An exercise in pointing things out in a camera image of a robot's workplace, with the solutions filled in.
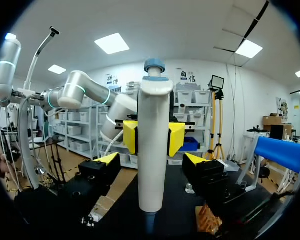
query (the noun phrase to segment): metal frame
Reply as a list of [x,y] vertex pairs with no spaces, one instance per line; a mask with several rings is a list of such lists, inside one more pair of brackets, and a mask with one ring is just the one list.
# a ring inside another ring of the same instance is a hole
[[[247,174],[249,167],[251,165],[251,163],[254,160],[255,157],[255,150],[257,147],[259,141],[259,137],[255,138],[253,140],[253,147],[251,148],[251,152],[249,155],[249,158],[247,159],[246,165],[241,173],[241,175],[239,176],[238,180],[237,180],[237,184],[240,184],[243,180],[243,178],[245,177],[245,175]],[[257,188],[257,184],[258,184],[258,178],[259,178],[259,173],[260,173],[260,167],[261,167],[261,156],[257,155],[256,158],[256,166],[255,166],[255,173],[254,173],[254,179],[253,179],[253,183],[251,186],[246,188],[246,192],[250,192],[254,189]],[[297,192],[298,189],[300,187],[300,172],[298,175],[298,179],[296,181],[296,183],[294,184],[293,187],[293,191]],[[293,196],[287,196],[285,202],[282,204],[282,206],[278,209],[278,211],[274,214],[274,216],[263,226],[263,228],[259,231],[259,235],[258,237],[260,237],[263,233],[265,233],[269,228],[272,227],[273,224],[275,224],[277,222],[277,220],[282,216],[284,210],[287,208],[287,206],[290,204],[290,202],[292,201]]]

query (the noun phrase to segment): blue cap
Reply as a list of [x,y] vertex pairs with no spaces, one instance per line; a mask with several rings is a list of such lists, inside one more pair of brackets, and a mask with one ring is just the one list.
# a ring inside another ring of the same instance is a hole
[[164,73],[166,70],[166,65],[159,58],[150,58],[144,63],[144,70],[148,73],[149,68],[157,67],[161,69],[161,73]]

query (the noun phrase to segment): blue foam pad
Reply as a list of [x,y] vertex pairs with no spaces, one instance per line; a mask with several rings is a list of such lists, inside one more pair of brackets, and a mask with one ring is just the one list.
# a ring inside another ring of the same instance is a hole
[[254,152],[296,173],[300,172],[300,144],[261,136]]

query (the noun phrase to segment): blue bin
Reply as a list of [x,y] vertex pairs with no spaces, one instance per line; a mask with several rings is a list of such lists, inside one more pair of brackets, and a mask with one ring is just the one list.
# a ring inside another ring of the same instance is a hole
[[179,151],[189,152],[197,151],[199,143],[194,137],[186,136],[184,138],[184,144]]

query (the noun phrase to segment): blue padded object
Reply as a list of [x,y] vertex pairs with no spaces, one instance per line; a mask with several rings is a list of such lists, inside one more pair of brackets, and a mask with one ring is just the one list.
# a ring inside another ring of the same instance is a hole
[[150,58],[144,63],[144,70],[148,73],[149,68],[157,67],[161,69],[161,73],[164,73],[166,70],[166,65],[159,58]]
[[261,136],[254,153],[300,173],[300,144]]

